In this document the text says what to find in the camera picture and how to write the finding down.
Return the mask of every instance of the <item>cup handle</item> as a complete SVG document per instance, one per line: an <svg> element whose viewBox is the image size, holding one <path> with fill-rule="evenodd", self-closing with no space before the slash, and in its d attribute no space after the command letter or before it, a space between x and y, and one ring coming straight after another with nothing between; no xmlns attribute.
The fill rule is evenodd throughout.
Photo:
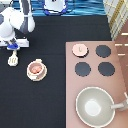
<svg viewBox="0 0 128 128"><path fill-rule="evenodd" d="M41 60L41 59L36 59L36 61L37 61L37 62L40 62L40 63L42 62L42 60Z"/></svg>
<svg viewBox="0 0 128 128"><path fill-rule="evenodd" d="M124 92L124 95L125 95L126 99L128 99L128 95L127 95L127 93L126 93L126 92Z"/></svg>

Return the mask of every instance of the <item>blue object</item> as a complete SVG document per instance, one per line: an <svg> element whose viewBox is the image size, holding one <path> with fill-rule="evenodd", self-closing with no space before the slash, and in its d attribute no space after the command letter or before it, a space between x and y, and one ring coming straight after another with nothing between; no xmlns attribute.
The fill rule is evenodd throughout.
<svg viewBox="0 0 128 128"><path fill-rule="evenodd" d="M65 0L65 5L66 5L66 8L64 8L61 12L55 11L56 13L51 13L50 11L52 11L52 10L44 9L44 13L45 13L45 15L47 15L47 16L66 14L66 12L67 12L67 10L68 10L68 0Z"/></svg>
<svg viewBox="0 0 128 128"><path fill-rule="evenodd" d="M63 16L106 15L103 0L65 0L67 12ZM46 16L45 0L31 0L33 16ZM19 0L13 0L13 8L20 10Z"/></svg>
<svg viewBox="0 0 128 128"><path fill-rule="evenodd" d="M13 43L13 44L8 44L7 49L8 50L19 50L20 47L16 43Z"/></svg>

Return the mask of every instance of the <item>pink stovetop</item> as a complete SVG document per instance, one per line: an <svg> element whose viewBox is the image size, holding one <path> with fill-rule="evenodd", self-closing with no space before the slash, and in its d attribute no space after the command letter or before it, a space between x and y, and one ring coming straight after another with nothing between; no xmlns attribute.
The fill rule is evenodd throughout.
<svg viewBox="0 0 128 128"><path fill-rule="evenodd" d="M73 46L78 43L85 44L89 49L89 54L85 58L78 58L72 53ZM98 45L107 45L111 48L112 54L107 58L97 56L95 50ZM86 62L90 65L91 72L88 76L80 77L75 73L75 65L79 62ZM112 63L115 67L114 75L102 76L98 71L98 65L101 62ZM80 41L66 43L66 128L90 128L79 119L75 110L75 100L78 93L89 86L106 90L115 103L120 103L125 99L126 88L114 42ZM128 128L128 110L116 111L113 121L105 128Z"/></svg>

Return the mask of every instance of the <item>burner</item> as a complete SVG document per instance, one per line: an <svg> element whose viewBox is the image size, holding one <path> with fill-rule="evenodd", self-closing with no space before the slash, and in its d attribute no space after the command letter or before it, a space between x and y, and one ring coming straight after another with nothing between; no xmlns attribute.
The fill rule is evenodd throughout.
<svg viewBox="0 0 128 128"><path fill-rule="evenodd" d="M75 56L84 58L88 55L89 50L84 44L75 44L73 46L72 52Z"/></svg>
<svg viewBox="0 0 128 128"><path fill-rule="evenodd" d="M89 75L90 71L91 71L91 68L89 64L87 64L86 62L79 62L75 66L75 72L79 76L82 76L82 77L87 76Z"/></svg>
<svg viewBox="0 0 128 128"><path fill-rule="evenodd" d="M99 45L96 48L96 54L102 58L106 58L111 55L111 49L106 45Z"/></svg>
<svg viewBox="0 0 128 128"><path fill-rule="evenodd" d="M114 66L109 62L100 63L98 70L103 76L112 76L115 72Z"/></svg>

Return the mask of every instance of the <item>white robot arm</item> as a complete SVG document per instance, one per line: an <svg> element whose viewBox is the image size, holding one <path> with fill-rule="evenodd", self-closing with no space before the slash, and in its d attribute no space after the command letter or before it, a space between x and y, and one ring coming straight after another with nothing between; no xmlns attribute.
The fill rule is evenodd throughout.
<svg viewBox="0 0 128 128"><path fill-rule="evenodd" d="M10 16L10 24L24 34L32 32L35 28L30 2L30 0L19 0L20 11L14 10Z"/></svg>
<svg viewBox="0 0 128 128"><path fill-rule="evenodd" d="M30 0L19 0L20 11L12 7L0 10L0 38L7 44L15 40L14 28L24 34L32 32L35 28L35 22L31 12Z"/></svg>

